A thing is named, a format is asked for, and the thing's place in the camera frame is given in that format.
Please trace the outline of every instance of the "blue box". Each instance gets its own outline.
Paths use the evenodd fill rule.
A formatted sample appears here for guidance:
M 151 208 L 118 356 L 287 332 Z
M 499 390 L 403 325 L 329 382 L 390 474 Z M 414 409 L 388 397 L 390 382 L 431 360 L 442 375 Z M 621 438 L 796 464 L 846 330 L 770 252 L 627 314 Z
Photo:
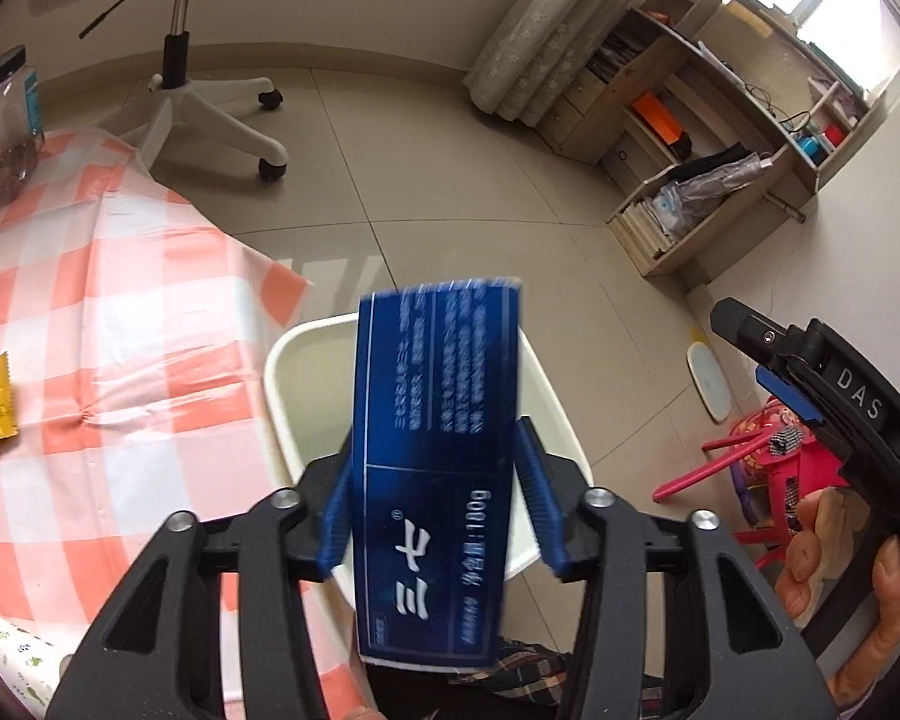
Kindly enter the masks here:
M 353 408 L 357 632 L 365 661 L 492 663 L 514 484 L 519 284 L 370 295 Z

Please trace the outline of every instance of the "silver screw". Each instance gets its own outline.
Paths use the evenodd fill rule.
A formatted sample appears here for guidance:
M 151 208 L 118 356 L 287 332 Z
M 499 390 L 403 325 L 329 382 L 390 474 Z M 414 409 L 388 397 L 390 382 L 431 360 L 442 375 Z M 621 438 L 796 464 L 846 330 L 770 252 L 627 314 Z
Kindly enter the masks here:
M 605 488 L 590 488 L 583 493 L 583 500 L 594 509 L 606 509 L 617 502 L 616 496 Z
M 299 505 L 300 493 L 296 490 L 283 488 L 283 490 L 277 490 L 276 493 L 271 495 L 271 506 L 274 509 L 293 509 Z
M 189 512 L 174 512 L 167 517 L 167 528 L 174 533 L 183 533 L 194 527 L 197 519 Z
M 707 509 L 697 509 L 690 515 L 690 520 L 701 531 L 715 531 L 720 527 L 720 517 L 713 512 L 708 512 Z

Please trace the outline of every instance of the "black device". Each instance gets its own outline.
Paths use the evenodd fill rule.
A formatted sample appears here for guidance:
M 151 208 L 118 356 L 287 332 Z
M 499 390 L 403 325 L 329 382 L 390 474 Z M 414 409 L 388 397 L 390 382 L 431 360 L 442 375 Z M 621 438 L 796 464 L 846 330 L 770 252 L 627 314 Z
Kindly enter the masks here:
M 801 636 L 715 514 L 680 522 L 636 512 L 588 488 L 521 418 L 515 463 L 541 555 L 562 581 L 586 581 L 559 720 L 638 717 L 649 571 L 665 578 L 667 717 L 837 716 L 815 656 L 871 590 L 885 535 L 900 534 L 900 396 L 816 320 L 784 329 L 728 299 L 711 323 L 844 462 L 873 512 L 865 544 Z M 348 474 L 345 445 L 247 514 L 207 523 L 172 514 L 93 622 L 48 720 L 223 717 L 218 583 L 234 571 L 248 720 L 326 718 L 298 580 L 328 576 L 328 546 L 343 556 L 346 506 L 335 501 Z

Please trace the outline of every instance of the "black caster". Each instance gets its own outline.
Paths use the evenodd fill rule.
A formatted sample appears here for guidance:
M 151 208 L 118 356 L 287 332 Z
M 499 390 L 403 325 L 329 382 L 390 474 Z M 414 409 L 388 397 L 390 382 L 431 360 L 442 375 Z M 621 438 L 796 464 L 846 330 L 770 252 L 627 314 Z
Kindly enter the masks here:
M 275 111 L 283 103 L 283 95 L 279 89 L 274 89 L 272 92 L 261 92 L 257 100 L 260 100 L 260 107 L 265 111 Z
M 268 161 L 266 161 L 266 159 L 261 159 L 260 165 L 257 167 L 257 170 L 259 170 L 262 180 L 266 181 L 266 183 L 268 184 L 272 184 L 274 183 L 274 181 L 279 181 L 281 178 L 283 178 L 284 173 L 287 172 L 287 166 L 271 165 Z

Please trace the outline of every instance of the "pink plastic chair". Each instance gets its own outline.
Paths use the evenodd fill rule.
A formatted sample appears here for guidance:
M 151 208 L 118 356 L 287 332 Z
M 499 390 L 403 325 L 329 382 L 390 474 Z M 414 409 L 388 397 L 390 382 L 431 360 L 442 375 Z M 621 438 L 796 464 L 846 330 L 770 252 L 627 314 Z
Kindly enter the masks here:
M 660 485 L 653 492 L 653 502 L 659 503 L 718 471 L 728 469 L 734 463 L 744 461 L 749 456 L 766 476 L 770 496 L 770 519 L 773 525 L 740 531 L 733 536 L 741 544 L 773 545 L 767 554 L 757 561 L 757 568 L 763 568 L 774 560 L 784 560 L 787 545 L 799 529 L 796 519 L 792 516 L 797 501 L 816 490 L 847 485 L 847 482 L 837 474 L 840 461 L 799 423 L 796 426 L 802 433 L 800 445 L 784 455 L 770 453 L 770 439 L 782 428 L 788 427 L 788 424 L 779 418 L 784 408 L 779 401 L 771 398 L 760 412 L 741 420 L 731 435 L 715 442 L 705 443 L 701 447 L 704 452 L 731 446 L 736 447 L 735 449 L 665 485 Z M 741 426 L 744 429 L 736 432 Z

